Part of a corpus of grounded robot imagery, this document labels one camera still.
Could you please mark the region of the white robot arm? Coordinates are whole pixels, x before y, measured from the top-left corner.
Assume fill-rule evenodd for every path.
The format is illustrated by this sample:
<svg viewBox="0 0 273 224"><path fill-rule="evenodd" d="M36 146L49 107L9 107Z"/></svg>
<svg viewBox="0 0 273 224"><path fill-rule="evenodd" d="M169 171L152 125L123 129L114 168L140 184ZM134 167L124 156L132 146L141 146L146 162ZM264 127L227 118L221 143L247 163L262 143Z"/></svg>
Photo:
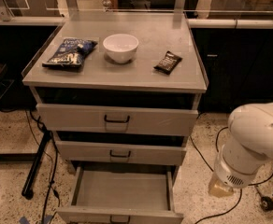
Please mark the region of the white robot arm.
<svg viewBox="0 0 273 224"><path fill-rule="evenodd" d="M230 138L220 148L208 194L226 197L250 185L259 168L273 160L273 103L247 104L229 116Z"/></svg>

